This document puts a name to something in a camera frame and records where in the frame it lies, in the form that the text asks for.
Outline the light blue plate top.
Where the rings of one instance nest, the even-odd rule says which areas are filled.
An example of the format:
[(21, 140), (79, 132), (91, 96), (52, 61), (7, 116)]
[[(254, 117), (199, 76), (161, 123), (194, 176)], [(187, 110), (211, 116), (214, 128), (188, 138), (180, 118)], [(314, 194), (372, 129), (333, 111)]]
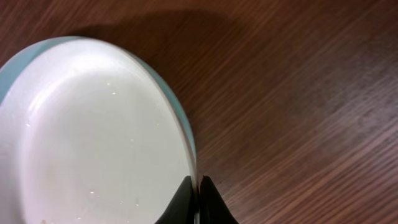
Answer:
[[(55, 37), (51, 39), (45, 39), (40, 42), (36, 42), (15, 55), (13, 55), (2, 67), (1, 67), (1, 101), (5, 99), (7, 96), (11, 86), (18, 78), (18, 76), (22, 73), (22, 71), (31, 63), (36, 57), (43, 54), (48, 49), (56, 45), (63, 44), (65, 42), (71, 42), (75, 40), (90, 40), (94, 42), (99, 42), (99, 39), (87, 38), (82, 36), (63, 36), (63, 37)], [(121, 49), (129, 54), (134, 60), (137, 61), (148, 74), (152, 76), (152, 78), (156, 81), (159, 88), (163, 91), (165, 97), (169, 101), (171, 107), (174, 110), (174, 113), (179, 121), (182, 131), (184, 132), (185, 139), (187, 145), (190, 149), (190, 160), (192, 162), (193, 173), (197, 174), (197, 149), (195, 145), (195, 140), (193, 136), (192, 127), (190, 125), (189, 119), (180, 104), (177, 96), (172, 91), (172, 89), (168, 86), (167, 82), (145, 61), (139, 58), (137, 55), (134, 55), (130, 51), (125, 48)]]

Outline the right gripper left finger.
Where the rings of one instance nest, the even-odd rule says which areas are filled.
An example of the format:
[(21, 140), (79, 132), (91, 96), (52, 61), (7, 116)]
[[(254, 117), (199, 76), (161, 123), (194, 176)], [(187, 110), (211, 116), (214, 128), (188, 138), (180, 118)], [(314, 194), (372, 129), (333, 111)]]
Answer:
[(155, 224), (194, 224), (195, 201), (192, 180), (186, 176), (164, 213)]

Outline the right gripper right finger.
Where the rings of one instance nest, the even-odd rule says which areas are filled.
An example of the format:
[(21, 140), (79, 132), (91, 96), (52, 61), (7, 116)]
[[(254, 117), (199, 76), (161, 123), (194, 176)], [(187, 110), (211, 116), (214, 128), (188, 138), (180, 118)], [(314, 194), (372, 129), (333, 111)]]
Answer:
[(200, 223), (238, 224), (211, 178), (205, 175), (200, 184)]

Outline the white plate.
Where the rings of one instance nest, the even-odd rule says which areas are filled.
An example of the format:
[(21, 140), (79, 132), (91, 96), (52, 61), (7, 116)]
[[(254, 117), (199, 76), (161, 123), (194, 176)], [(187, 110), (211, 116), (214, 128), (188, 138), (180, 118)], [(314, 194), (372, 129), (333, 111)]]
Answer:
[(88, 39), (31, 61), (1, 101), (2, 223), (156, 223), (190, 149), (156, 81)]

